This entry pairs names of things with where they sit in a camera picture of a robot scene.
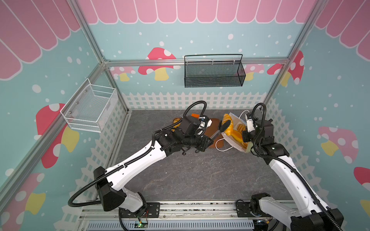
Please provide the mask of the yellow round fake bun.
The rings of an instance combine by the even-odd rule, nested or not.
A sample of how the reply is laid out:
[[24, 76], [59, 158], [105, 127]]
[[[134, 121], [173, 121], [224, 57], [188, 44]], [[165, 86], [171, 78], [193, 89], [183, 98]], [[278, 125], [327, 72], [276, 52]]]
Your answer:
[[173, 124], [176, 124], [175, 126], [173, 126], [174, 128], [177, 128], [177, 127], [179, 127], [180, 126], [180, 123], [178, 123], [178, 121], [180, 121], [181, 120], [181, 118], [175, 118], [174, 120], [173, 120]]

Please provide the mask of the white paper bag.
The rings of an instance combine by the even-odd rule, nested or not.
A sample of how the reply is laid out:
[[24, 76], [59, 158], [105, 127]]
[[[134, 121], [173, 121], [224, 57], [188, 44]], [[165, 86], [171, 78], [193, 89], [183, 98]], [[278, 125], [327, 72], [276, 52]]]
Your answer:
[[[247, 123], [241, 118], [241, 116], [246, 115], [246, 112], [249, 112], [249, 110], [244, 110], [240, 116], [236, 116], [233, 113], [224, 114], [222, 125], [228, 121], [230, 122], [230, 125], [225, 132], [221, 133], [222, 138], [215, 142], [215, 148], [219, 152], [226, 152], [232, 148], [243, 153], [250, 152], [252, 146], [251, 142], [244, 142], [242, 138], [242, 132], [246, 131]], [[230, 147], [222, 150], [218, 147], [218, 143], [221, 141], [228, 143]]]

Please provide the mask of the steel tongs with black tips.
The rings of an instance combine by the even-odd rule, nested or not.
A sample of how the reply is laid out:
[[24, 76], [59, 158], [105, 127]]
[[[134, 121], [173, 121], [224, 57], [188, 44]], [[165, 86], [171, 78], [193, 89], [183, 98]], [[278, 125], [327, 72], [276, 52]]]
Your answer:
[[210, 137], [210, 139], [215, 140], [221, 133], [226, 131], [231, 125], [231, 120], [227, 120], [224, 124], [220, 122], [219, 129]]

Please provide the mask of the ridged fake bread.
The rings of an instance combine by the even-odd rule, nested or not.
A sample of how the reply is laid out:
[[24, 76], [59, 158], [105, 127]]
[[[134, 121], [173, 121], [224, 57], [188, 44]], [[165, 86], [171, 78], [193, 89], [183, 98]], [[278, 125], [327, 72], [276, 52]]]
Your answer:
[[243, 133], [243, 131], [246, 130], [246, 125], [244, 124], [238, 124], [237, 126], [237, 131], [240, 132], [240, 133]]

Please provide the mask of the small yellow fake bread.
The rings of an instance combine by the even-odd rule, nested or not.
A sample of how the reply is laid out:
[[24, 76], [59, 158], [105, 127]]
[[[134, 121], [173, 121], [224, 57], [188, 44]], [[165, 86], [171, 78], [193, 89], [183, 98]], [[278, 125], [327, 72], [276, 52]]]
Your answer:
[[231, 136], [234, 128], [233, 120], [229, 114], [224, 114], [222, 123], [221, 123], [223, 132], [227, 136]]

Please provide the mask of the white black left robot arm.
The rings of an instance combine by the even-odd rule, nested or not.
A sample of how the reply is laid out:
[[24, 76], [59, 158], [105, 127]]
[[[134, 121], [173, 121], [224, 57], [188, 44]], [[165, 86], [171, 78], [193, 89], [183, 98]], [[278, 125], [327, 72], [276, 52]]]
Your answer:
[[140, 193], [133, 193], [125, 185], [149, 166], [171, 154], [181, 152], [186, 155], [192, 148], [205, 151], [213, 144], [213, 139], [205, 135], [212, 121], [204, 113], [205, 101], [196, 101], [183, 113], [180, 120], [155, 131], [150, 142], [126, 160], [107, 169], [94, 170], [94, 180], [75, 192], [68, 200], [72, 208], [100, 204], [104, 211], [116, 208], [138, 213], [146, 208]]

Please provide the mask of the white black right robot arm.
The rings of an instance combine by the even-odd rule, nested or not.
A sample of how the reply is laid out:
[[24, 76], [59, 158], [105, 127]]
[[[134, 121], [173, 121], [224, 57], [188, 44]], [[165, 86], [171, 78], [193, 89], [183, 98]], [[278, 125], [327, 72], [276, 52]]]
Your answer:
[[308, 184], [296, 168], [286, 148], [275, 142], [272, 120], [266, 120], [267, 107], [255, 105], [247, 114], [244, 142], [251, 143], [251, 153], [262, 158], [280, 178], [297, 208], [277, 201], [268, 193], [254, 194], [250, 199], [250, 213], [255, 217], [269, 215], [291, 231], [340, 231], [344, 221], [338, 209], [330, 208]]

